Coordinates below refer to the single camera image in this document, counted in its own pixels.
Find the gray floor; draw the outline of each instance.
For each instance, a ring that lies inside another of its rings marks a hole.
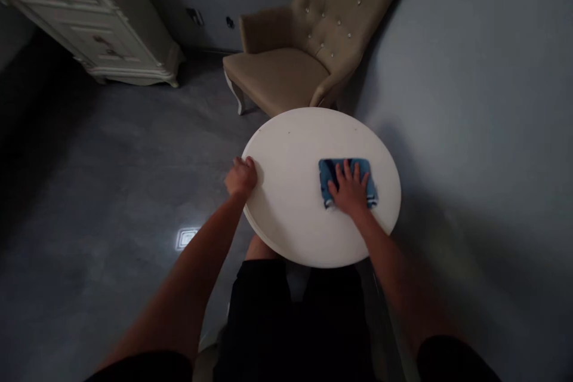
[[[100,86],[70,64],[2,148],[3,380],[89,376],[175,262],[178,231],[200,227],[225,200],[233,157],[268,117],[252,105],[236,114],[220,56],[191,57],[180,83]],[[203,346],[226,320],[252,234],[243,217],[207,308]],[[384,311],[376,306],[371,326]],[[372,333],[387,380],[384,330]]]

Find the knee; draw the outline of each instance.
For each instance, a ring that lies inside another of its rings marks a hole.
[[[275,258],[278,258],[277,253],[269,248],[269,246],[264,243],[259,236],[254,235],[251,239],[251,244],[249,245],[249,250],[247,251],[245,261],[273,260]]]

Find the white cabinet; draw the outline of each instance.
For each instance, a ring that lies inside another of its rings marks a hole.
[[[183,55],[149,0],[6,0],[99,82],[177,86]]]

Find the white tabletop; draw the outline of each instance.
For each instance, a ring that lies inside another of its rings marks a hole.
[[[324,208],[318,161],[365,158],[378,190],[372,209],[390,234],[400,211],[400,178],[382,141],[340,112],[303,107],[259,128],[243,152],[255,160],[258,183],[245,215],[261,239],[283,257],[311,267],[341,267],[368,256],[352,220]]]

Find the hand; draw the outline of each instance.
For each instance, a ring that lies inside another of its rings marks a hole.
[[[257,169],[255,169],[255,162],[251,157],[247,157],[243,161],[239,157],[233,160],[234,166],[231,167],[227,177],[225,178],[225,185],[230,195],[244,195],[249,198],[252,189],[257,184]]]
[[[338,190],[332,181],[328,181],[328,190],[334,198],[334,203],[338,209],[347,215],[354,215],[365,209],[366,205],[366,184],[370,173],[366,173],[360,182],[360,167],[358,163],[354,166],[354,175],[350,171],[348,160],[344,160],[344,173],[340,163],[336,164],[336,178],[338,179]]]

